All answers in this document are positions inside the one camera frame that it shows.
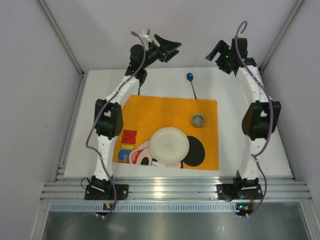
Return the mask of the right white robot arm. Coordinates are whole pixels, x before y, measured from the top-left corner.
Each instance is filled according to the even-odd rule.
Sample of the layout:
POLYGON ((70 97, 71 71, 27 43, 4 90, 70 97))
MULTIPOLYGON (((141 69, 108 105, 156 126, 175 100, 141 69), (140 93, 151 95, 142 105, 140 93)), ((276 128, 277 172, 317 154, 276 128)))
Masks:
POLYGON ((281 103, 273 101, 267 93, 254 58, 248 57, 247 47, 246 38, 233 38, 231 44, 220 40, 206 56, 206 60, 215 61, 219 70, 235 75, 248 101, 248 109, 241 122, 246 136, 243 160, 232 183, 219 185, 220 194, 261 194, 259 158, 276 129, 282 108, 281 103))

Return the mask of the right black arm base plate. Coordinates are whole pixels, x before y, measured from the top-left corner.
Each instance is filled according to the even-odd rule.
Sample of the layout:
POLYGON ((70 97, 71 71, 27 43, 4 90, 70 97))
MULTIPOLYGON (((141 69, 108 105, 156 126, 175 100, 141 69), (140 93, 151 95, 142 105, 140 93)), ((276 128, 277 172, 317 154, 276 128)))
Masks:
POLYGON ((217 198, 227 202, 233 200, 260 200, 263 196, 263 191, 260 185, 236 189, 236 187, 231 183, 223 183, 217 184, 216 190, 217 198))

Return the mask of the orange Mickey Mouse cloth placemat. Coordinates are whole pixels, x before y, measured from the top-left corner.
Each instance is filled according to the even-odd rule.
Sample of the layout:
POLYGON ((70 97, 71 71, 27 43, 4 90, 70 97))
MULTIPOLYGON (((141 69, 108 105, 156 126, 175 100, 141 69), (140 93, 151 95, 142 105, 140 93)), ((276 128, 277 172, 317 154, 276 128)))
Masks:
POLYGON ((158 168, 219 170, 218 104, 213 99, 187 99, 132 95, 122 107, 124 126, 116 140, 113 162, 158 168), (192 125, 194 114, 205 124, 192 125), (189 141, 187 156, 176 164, 163 164, 150 152, 150 139, 159 129, 173 127, 189 141))

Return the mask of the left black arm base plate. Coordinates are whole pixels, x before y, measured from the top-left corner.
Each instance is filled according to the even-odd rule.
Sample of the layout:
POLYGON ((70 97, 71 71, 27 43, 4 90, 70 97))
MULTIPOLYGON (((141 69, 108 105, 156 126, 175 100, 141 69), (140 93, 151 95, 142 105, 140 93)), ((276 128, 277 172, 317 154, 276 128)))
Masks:
POLYGON ((128 184, 116 184, 115 192, 113 186, 110 184, 106 190, 100 189, 93 185, 87 185, 85 189, 85 200, 98 201, 98 200, 126 200, 129 194, 128 184))

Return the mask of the cream round plate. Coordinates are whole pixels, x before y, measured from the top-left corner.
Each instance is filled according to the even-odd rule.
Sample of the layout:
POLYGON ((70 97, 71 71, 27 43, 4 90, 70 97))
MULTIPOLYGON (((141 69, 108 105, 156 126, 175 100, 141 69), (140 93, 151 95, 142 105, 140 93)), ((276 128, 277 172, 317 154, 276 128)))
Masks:
POLYGON ((166 165, 180 163, 187 156, 189 149, 187 135, 175 127, 157 130, 149 142, 149 150, 153 158, 166 165))

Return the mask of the blue metallic spoon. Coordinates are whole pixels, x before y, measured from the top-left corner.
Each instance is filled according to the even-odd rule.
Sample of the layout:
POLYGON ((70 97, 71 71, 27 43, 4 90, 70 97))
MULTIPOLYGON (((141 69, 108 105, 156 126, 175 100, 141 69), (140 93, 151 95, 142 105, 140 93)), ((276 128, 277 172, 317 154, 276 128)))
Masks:
POLYGON ((194 99, 197 100, 198 98, 197 98, 196 91, 195 91, 195 88, 194 88, 194 85, 193 85, 194 75, 191 72, 188 72, 186 74, 186 78, 191 84, 191 88, 192 88, 194 99))

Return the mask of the small speckled stone cup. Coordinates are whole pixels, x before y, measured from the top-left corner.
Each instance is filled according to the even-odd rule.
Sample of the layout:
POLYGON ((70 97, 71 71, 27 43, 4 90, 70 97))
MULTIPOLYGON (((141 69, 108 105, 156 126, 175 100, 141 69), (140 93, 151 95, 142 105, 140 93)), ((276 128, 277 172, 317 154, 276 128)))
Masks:
POLYGON ((195 113, 191 117, 191 124, 195 128, 202 128, 206 123, 206 118, 203 114, 201 113, 195 113))

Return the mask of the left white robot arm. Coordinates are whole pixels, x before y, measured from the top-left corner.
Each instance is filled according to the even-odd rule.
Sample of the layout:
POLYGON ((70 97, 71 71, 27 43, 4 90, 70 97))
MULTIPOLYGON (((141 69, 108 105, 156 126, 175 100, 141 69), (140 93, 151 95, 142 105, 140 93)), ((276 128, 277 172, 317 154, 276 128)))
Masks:
POLYGON ((96 133, 98 147, 85 146, 97 154, 97 164, 91 178, 91 186, 106 192, 115 186, 113 182, 112 160, 118 136, 123 130, 122 108, 137 93, 147 78, 146 68, 156 61, 166 63, 179 53, 180 42, 170 41, 155 34, 151 40, 132 32, 139 44, 130 48, 129 65, 124 77, 115 90, 104 99, 97 99, 94 107, 94 121, 90 134, 96 133))

